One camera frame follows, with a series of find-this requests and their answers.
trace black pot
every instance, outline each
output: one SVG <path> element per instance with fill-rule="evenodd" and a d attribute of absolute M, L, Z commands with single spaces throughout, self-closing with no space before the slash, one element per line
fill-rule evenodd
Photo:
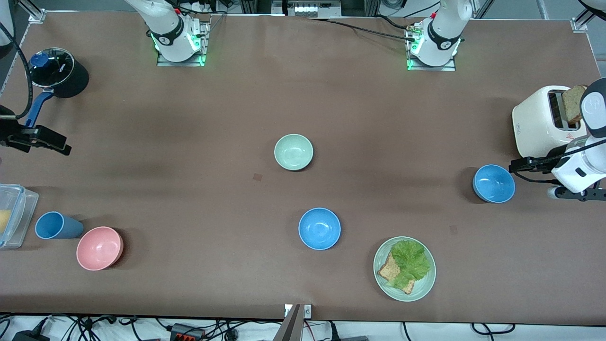
<path fill-rule="evenodd" d="M 44 90 L 32 103 L 25 125 L 33 127 L 44 101 L 53 96 L 70 98 L 88 84 L 88 71 L 64 49 L 52 47 L 32 56 L 29 62 L 32 84 Z"/>

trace blue lid knob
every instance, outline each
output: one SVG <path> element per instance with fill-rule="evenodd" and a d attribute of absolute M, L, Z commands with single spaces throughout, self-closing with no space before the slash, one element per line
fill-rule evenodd
<path fill-rule="evenodd" d="M 30 63 L 35 67 L 43 67 L 48 63 L 48 55 L 44 52 L 36 53 L 30 59 Z"/>

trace bread slice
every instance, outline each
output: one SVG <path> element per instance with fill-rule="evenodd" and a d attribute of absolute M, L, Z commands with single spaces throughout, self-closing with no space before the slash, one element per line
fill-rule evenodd
<path fill-rule="evenodd" d="M 398 263 L 396 263 L 395 258 L 393 258 L 393 256 L 391 255 L 391 252 L 387 256 L 387 260 L 385 261 L 385 264 L 383 264 L 383 266 L 381 266 L 381 268 L 379 269 L 377 274 L 379 274 L 379 276 L 386 279 L 388 282 L 390 280 L 393 280 L 400 274 L 400 267 L 398 266 Z M 410 293 L 413 292 L 414 286 L 415 286 L 415 280 L 411 279 L 405 288 L 400 288 L 400 289 L 402 291 L 404 291 L 404 293 L 406 295 L 410 295 Z"/>
<path fill-rule="evenodd" d="M 573 86 L 562 94 L 562 102 L 564 102 L 565 119 L 570 124 L 575 124 L 581 120 L 581 97 L 587 90 L 587 86 Z"/>
<path fill-rule="evenodd" d="M 381 266 L 381 268 L 379 269 L 379 272 L 377 272 L 377 273 L 379 274 L 379 276 L 383 277 L 388 282 L 390 280 L 393 280 L 400 274 L 400 267 L 398 266 L 398 264 L 396 263 L 396 260 L 391 255 L 391 252 L 389 252 L 389 255 L 387 256 L 387 260 L 385 261 L 385 264 L 383 264 L 383 266 Z"/>

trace blue pot handle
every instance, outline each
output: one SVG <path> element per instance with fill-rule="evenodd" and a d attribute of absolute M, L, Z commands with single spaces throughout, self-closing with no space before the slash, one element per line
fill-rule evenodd
<path fill-rule="evenodd" d="M 27 113 L 27 119 L 25 121 L 26 127 L 32 128 L 34 124 L 36 124 L 38 114 L 40 113 L 40 109 L 42 109 L 42 103 L 46 102 L 46 100 L 50 99 L 53 95 L 53 89 L 44 89 L 42 93 L 36 97 L 32 103 L 32 108 L 30 108 L 29 113 Z"/>

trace clear food container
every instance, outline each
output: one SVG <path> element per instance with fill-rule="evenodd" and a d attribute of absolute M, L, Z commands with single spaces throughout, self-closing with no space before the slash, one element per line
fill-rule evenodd
<path fill-rule="evenodd" d="M 23 244 L 38 203 L 38 193 L 18 184 L 0 184 L 0 249 Z"/>

